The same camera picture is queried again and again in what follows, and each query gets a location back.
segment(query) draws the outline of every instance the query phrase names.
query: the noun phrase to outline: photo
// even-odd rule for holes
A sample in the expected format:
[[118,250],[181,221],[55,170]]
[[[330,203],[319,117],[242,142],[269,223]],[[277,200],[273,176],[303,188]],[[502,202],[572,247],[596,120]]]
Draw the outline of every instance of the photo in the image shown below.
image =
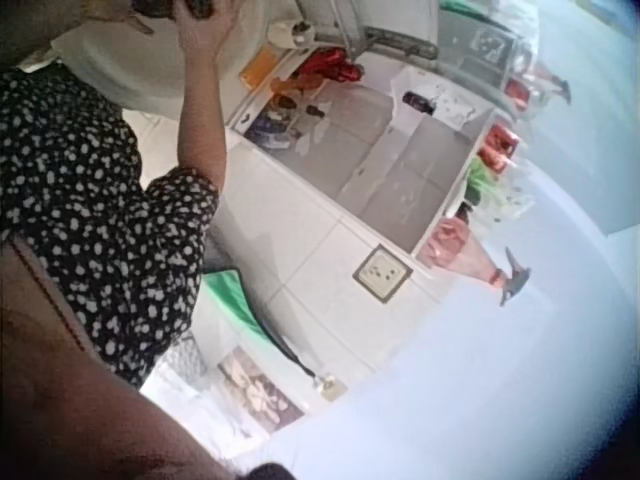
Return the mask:
[[235,400],[269,433],[291,425],[304,413],[262,373],[240,347],[218,365]]

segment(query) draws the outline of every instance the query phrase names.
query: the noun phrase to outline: white tiled wall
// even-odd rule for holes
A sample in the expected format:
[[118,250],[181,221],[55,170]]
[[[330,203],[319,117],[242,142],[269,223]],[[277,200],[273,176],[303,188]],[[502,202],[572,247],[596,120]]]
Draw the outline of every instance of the white tiled wall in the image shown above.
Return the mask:
[[[151,179],[176,162],[177,124],[149,131],[139,120]],[[417,268],[412,259],[244,139],[230,134],[229,145],[214,225],[247,286],[310,366],[348,386],[367,378],[438,308],[452,277],[417,270],[383,305],[353,273],[380,243]]]

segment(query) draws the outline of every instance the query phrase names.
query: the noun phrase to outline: power socket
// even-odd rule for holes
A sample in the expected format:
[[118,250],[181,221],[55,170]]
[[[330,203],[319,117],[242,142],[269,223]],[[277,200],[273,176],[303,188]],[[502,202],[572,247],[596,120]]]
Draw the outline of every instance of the power socket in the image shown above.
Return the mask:
[[413,270],[382,245],[369,255],[353,278],[382,303],[389,303]]

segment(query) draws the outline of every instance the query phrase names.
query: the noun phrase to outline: polka dot dress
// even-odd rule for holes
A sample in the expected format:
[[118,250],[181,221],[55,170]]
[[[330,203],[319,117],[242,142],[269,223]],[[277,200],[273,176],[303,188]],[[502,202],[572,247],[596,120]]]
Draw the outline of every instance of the polka dot dress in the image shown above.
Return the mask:
[[178,168],[140,186],[118,107],[60,65],[0,77],[0,241],[20,234],[111,370],[139,387],[190,325],[211,184]]

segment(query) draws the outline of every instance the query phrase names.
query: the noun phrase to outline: woman's hand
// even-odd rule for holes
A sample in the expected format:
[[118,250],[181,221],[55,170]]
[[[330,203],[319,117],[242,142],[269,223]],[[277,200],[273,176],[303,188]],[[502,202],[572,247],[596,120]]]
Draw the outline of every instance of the woman's hand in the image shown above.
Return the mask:
[[180,32],[180,46],[187,63],[215,62],[235,26],[244,0],[213,0],[211,18],[197,20],[184,0],[175,0],[174,15]]
[[123,22],[131,28],[144,33],[153,34],[153,30],[142,23],[133,8],[130,0],[81,0],[82,13],[90,20],[100,22]]

